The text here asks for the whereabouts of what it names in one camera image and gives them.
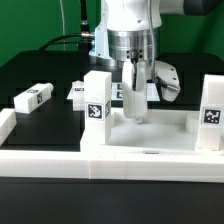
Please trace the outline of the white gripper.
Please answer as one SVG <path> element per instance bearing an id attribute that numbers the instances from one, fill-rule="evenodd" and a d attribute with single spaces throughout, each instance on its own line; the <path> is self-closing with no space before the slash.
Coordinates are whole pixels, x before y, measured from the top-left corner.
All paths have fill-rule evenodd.
<path id="1" fill-rule="evenodd" d="M 146 62 L 123 64 L 122 95 L 124 116 L 139 123 L 147 114 Z"/>

